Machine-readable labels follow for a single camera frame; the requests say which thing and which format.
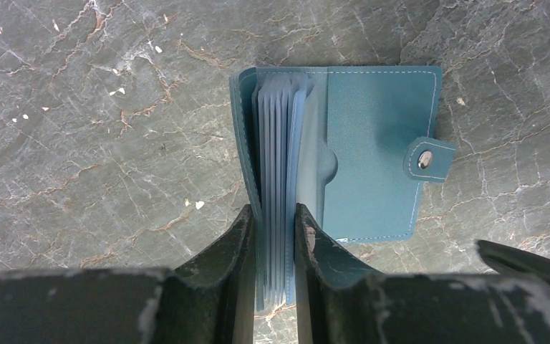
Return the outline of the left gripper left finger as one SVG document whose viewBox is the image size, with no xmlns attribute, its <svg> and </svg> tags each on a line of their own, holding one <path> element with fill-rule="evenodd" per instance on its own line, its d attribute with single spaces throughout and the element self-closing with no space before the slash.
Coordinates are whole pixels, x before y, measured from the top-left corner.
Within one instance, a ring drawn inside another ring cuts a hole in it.
<svg viewBox="0 0 550 344">
<path fill-rule="evenodd" d="M 0 273 L 0 343 L 250 343 L 256 222 L 250 206 L 176 269 Z"/>
</svg>

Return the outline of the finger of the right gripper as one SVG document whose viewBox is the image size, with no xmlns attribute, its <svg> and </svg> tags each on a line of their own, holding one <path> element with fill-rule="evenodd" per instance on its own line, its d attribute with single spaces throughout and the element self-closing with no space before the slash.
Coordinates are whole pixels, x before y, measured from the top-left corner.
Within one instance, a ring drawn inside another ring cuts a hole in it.
<svg viewBox="0 0 550 344">
<path fill-rule="evenodd" d="M 486 240 L 478 240 L 476 245 L 480 258 L 500 274 L 532 274 L 550 285 L 550 259 Z"/>
</svg>

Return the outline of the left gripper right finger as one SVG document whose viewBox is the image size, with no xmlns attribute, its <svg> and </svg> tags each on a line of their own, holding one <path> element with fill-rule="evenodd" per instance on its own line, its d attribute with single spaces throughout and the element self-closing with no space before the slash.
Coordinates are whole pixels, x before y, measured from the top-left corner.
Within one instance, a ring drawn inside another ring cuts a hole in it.
<svg viewBox="0 0 550 344">
<path fill-rule="evenodd" d="M 300 343 L 550 343 L 550 285 L 525 273 L 384 274 L 296 207 Z"/>
</svg>

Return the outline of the teal card holder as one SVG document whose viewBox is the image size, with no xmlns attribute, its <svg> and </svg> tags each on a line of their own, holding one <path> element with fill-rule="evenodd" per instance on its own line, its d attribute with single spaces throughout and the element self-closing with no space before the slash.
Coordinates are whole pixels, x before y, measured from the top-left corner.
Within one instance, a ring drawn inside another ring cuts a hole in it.
<svg viewBox="0 0 550 344">
<path fill-rule="evenodd" d="M 341 244 L 409 239 L 426 182 L 456 146 L 435 138 L 436 66 L 251 67 L 229 79 L 256 230 L 257 312 L 296 301 L 296 205 Z"/>
</svg>

